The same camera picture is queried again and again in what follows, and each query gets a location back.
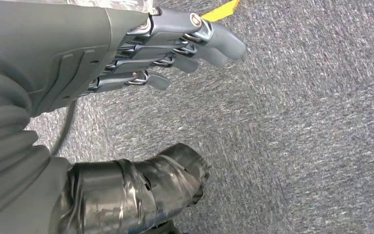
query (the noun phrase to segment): gray fingertip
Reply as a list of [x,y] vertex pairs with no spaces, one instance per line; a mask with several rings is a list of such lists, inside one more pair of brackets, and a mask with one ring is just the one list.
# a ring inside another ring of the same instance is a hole
[[199,63],[184,56],[177,56],[173,66],[185,73],[193,73],[199,68]]

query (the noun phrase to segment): robotic hand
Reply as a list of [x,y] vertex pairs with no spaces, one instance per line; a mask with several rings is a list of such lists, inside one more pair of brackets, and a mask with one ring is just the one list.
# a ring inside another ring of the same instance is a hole
[[208,178],[195,150],[71,165],[23,129],[90,93],[164,90],[168,79],[149,68],[223,66],[243,56],[243,42],[191,12],[16,1],[0,1],[0,234],[177,234],[171,220],[200,200]]
[[83,95],[125,85],[147,84],[165,90],[170,81],[147,69],[176,67],[192,73],[199,66],[196,59],[224,66],[229,58],[243,57],[245,51],[244,43],[221,24],[191,12],[154,8],[145,23],[127,32],[115,58]]

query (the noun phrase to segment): yellow tape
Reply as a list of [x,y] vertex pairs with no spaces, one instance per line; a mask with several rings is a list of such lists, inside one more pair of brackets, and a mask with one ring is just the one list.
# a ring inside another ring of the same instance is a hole
[[240,0],[230,1],[210,11],[209,13],[204,14],[202,18],[210,22],[216,22],[218,20],[226,18],[227,16],[231,16],[236,11],[236,8],[237,8],[237,5],[239,5],[239,2]]

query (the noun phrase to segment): gray carpet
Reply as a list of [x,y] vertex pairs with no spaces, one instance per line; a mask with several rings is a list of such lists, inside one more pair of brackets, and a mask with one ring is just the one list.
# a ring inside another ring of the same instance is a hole
[[[157,0],[204,13],[224,0]],[[229,68],[165,71],[171,87],[79,100],[71,161],[148,158],[176,142],[211,164],[177,219],[198,234],[374,234],[374,1],[242,0],[222,20],[248,52]],[[51,147],[65,110],[31,123]]]

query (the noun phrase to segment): black wire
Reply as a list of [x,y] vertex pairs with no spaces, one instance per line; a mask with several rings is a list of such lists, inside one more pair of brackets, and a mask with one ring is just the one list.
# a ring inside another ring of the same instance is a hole
[[65,117],[64,127],[62,128],[61,134],[59,135],[59,138],[56,141],[55,146],[52,148],[52,151],[51,151],[52,156],[56,156],[58,154],[59,150],[62,147],[62,144],[64,143],[70,131],[72,121],[74,119],[75,108],[76,108],[76,100],[72,101],[71,105],[68,107],[67,116]]

